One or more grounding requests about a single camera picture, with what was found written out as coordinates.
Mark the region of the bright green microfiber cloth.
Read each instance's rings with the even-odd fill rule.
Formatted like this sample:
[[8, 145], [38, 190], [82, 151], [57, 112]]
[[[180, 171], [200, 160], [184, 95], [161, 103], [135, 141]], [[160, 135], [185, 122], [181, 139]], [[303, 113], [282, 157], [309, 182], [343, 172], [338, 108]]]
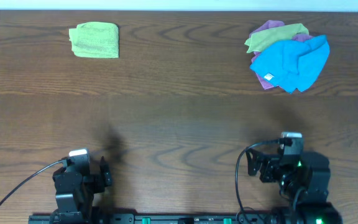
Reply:
[[83, 58], [119, 58], [119, 28], [108, 22], [86, 22], [69, 29], [71, 50]]

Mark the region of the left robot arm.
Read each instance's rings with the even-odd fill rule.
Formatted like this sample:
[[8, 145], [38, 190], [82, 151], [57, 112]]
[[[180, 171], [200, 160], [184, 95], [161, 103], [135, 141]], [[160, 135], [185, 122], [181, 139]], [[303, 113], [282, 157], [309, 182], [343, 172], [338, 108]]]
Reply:
[[94, 195], [112, 185], [109, 164], [102, 157], [99, 172], [92, 174], [87, 155], [62, 159], [63, 167], [53, 173], [57, 209], [49, 216], [53, 223], [109, 223], [108, 216], [93, 206]]

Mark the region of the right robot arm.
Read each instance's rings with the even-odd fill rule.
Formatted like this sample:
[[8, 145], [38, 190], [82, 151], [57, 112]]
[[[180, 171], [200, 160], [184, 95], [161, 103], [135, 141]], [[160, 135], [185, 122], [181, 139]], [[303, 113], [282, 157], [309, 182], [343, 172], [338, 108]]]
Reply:
[[297, 151], [277, 155], [249, 149], [246, 152], [248, 174], [260, 173], [263, 183], [276, 182], [279, 194], [289, 201], [277, 207], [262, 223], [342, 224], [342, 216], [327, 201], [331, 170], [329, 159], [317, 152]]

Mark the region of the blue microfiber cloth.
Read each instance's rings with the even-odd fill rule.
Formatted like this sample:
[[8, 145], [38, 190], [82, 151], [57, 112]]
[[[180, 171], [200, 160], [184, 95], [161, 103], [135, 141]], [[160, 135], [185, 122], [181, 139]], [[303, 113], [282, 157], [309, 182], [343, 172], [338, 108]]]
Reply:
[[304, 92], [318, 79], [330, 54], [325, 35], [304, 42], [281, 40], [265, 49], [250, 69], [287, 93]]

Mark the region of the olive green microfiber cloth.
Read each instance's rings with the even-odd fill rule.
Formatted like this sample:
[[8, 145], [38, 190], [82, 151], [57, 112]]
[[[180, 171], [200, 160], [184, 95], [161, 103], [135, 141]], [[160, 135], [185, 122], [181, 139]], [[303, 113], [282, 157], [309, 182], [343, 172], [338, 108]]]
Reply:
[[253, 33], [244, 44], [249, 47], [247, 53], [263, 52], [278, 41], [292, 40], [297, 34], [309, 34], [309, 30], [300, 23], [274, 27]]

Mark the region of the purple microfiber cloth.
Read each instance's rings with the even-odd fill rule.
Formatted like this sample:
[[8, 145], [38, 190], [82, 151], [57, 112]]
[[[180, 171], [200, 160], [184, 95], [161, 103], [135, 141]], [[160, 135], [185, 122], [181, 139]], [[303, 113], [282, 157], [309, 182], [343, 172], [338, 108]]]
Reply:
[[[265, 22], [263, 25], [261, 25], [259, 28], [257, 28], [256, 30], [252, 31], [249, 34], [249, 37], [255, 33], [255, 32], [259, 32], [265, 29], [271, 29], [274, 27], [280, 27], [280, 26], [286, 26], [285, 23], [283, 21], [275, 21], [275, 20], [268, 20], [267, 22]], [[295, 36], [292, 37], [292, 40], [294, 41], [298, 41], [298, 42], [304, 42], [306, 40], [310, 40], [312, 39], [313, 36], [309, 34], [297, 34]], [[254, 54], [254, 56], [251, 59], [251, 62], [253, 63], [254, 60], [261, 54], [261, 52], [252, 52]]]

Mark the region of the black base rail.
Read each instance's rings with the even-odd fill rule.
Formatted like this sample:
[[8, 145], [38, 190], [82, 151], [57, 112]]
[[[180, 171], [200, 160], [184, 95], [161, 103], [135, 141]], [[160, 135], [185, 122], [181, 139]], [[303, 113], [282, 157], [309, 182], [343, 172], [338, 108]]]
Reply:
[[115, 213], [101, 218], [93, 218], [92, 221], [63, 220], [56, 215], [50, 221], [50, 215], [31, 215], [28, 224], [48, 223], [97, 223], [97, 224], [290, 224], [291, 218], [278, 214], [251, 214], [244, 215], [134, 215], [131, 213]]

